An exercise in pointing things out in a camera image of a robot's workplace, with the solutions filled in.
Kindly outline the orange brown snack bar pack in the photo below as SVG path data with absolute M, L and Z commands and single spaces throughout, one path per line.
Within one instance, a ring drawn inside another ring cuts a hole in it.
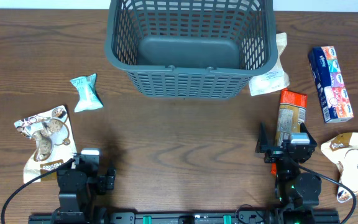
M 274 145 L 281 146 L 289 135 L 300 132 L 300 124 L 305 122 L 308 96 L 287 88 L 281 91 L 278 109 L 277 129 Z

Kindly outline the beige paper pouch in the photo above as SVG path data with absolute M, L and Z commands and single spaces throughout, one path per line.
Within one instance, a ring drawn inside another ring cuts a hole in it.
M 280 56 L 287 46 L 287 33 L 282 32 L 276 35 L 278 57 L 275 66 L 267 73 L 253 77 L 249 81 L 251 96 L 264 95 L 282 90 L 290 85 L 289 76 L 284 71 Z

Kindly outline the teal wipes packet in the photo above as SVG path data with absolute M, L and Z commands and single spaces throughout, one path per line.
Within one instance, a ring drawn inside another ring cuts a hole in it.
M 70 83 L 77 89 L 79 101 L 75 106 L 74 112 L 79 113 L 84 110 L 97 110 L 103 107 L 95 90 L 97 74 L 81 76 L 70 80 Z

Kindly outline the Kleenex tissue multipack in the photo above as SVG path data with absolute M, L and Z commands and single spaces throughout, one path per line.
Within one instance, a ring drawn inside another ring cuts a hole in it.
M 314 47 L 308 54 L 325 123 L 343 123 L 354 117 L 333 46 Z

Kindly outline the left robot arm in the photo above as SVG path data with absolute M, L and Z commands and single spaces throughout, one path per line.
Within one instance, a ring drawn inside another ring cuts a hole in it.
M 60 207 L 52 213 L 50 223 L 110 222 L 107 208 L 96 206 L 94 201 L 114 189 L 116 170 L 111 165 L 104 175 L 99 175 L 99 157 L 99 149 L 84 148 L 74 155 L 74 167 L 62 166 L 57 172 Z

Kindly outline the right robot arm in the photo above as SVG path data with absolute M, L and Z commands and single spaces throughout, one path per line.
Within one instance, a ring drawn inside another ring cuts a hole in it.
M 313 207 L 319 205 L 321 178 L 302 172 L 300 165 L 314 153 L 316 141 L 306 126 L 300 124 L 300 132 L 293 133 L 274 146 L 260 125 L 255 152 L 264 155 L 264 162 L 275 166 L 275 196 L 281 206 L 264 214 L 265 223 L 314 223 Z

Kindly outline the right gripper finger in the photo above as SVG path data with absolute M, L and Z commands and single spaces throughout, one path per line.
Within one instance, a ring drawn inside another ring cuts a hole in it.
M 311 135 L 311 134 L 309 133 L 309 131 L 307 130 L 305 123 L 301 123 L 301 124 L 300 124 L 300 132 L 307 134 L 308 139 L 310 140 L 310 145 L 312 145 L 312 146 L 317 146 L 317 142 L 314 140 L 314 138 L 312 137 L 312 135 Z
M 259 126 L 259 135 L 257 144 L 255 147 L 256 153 L 273 153 L 275 146 L 273 145 L 273 140 L 266 131 L 264 123 L 260 123 Z

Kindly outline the cream brown snack bag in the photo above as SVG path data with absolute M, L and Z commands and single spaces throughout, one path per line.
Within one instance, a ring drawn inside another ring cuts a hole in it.
M 337 201 L 344 203 L 358 195 L 358 133 L 343 133 L 323 143 L 321 152 L 337 166 L 339 183 L 349 188 L 338 187 Z

